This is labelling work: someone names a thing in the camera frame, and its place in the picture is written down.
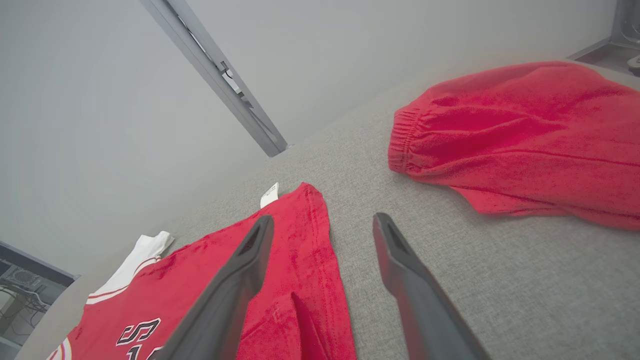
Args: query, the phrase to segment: jersey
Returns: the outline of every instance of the jersey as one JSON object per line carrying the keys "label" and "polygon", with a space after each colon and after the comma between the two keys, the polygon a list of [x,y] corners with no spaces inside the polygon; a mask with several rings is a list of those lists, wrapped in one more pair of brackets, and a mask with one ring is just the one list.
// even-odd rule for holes
{"label": "jersey", "polygon": [[262,215],[273,217],[273,243],[237,359],[356,359],[326,205],[305,183],[247,219],[147,264],[116,295],[87,302],[79,325],[50,359],[156,358]]}

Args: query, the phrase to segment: wire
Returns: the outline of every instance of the wire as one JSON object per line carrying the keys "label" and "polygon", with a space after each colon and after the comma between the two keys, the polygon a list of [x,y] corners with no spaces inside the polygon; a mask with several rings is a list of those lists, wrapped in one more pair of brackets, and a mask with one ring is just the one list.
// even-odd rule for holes
{"label": "wire", "polygon": [[34,293],[33,291],[28,291],[28,290],[23,290],[26,293],[30,293],[30,294],[34,294],[36,295],[36,298],[38,298],[38,301],[42,304],[42,306],[51,306],[49,304],[45,304],[44,301],[40,300],[40,296],[38,295],[38,293]]}
{"label": "wire", "polygon": [[11,293],[7,292],[7,290],[13,291],[15,293],[24,292],[24,293],[35,295],[35,297],[38,299],[39,304],[35,304],[33,302],[31,296],[25,295],[25,297],[29,300],[29,305],[31,305],[31,307],[39,307],[39,309],[36,309],[37,311],[46,312],[49,309],[48,307],[51,307],[51,305],[46,304],[45,302],[42,301],[42,299],[40,299],[40,296],[39,296],[38,293],[35,293],[33,291],[28,291],[28,290],[25,290],[25,289],[22,289],[22,288],[18,288],[16,286],[3,286],[3,288],[0,289],[0,291],[2,291],[3,293],[7,293],[7,294],[11,295],[15,299],[17,299],[17,297],[14,294],[11,294]]}
{"label": "wire", "polygon": [[29,319],[29,325],[33,326],[33,328],[36,328],[36,325],[33,325],[33,318],[36,316],[37,313],[33,313],[33,315],[31,315],[31,318]]}
{"label": "wire", "polygon": [[26,307],[29,310],[38,311],[40,313],[46,313],[48,310],[46,307],[42,307],[40,304],[34,303],[31,297],[25,297],[25,299],[29,302],[29,304],[27,305],[25,302],[22,301],[22,299],[18,299],[18,296],[10,293],[6,287],[0,288],[0,292],[3,292],[13,297],[16,301],[19,301],[24,307]]}
{"label": "wire", "polygon": [[21,318],[24,320],[24,322],[26,322],[26,323],[27,323],[27,324],[28,324],[32,329],[35,329],[35,328],[36,328],[35,326],[33,326],[33,324],[32,324],[29,320],[27,320],[27,318],[25,318],[25,317],[22,315],[22,310],[18,311],[18,316],[19,316],[19,317],[21,317]]}

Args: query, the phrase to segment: white tag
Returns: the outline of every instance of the white tag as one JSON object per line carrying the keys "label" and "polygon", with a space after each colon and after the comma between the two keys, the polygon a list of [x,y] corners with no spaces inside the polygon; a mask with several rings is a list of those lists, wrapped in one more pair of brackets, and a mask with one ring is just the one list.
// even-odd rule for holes
{"label": "white tag", "polygon": [[273,186],[260,198],[260,209],[276,200],[278,200],[278,183],[273,184]]}

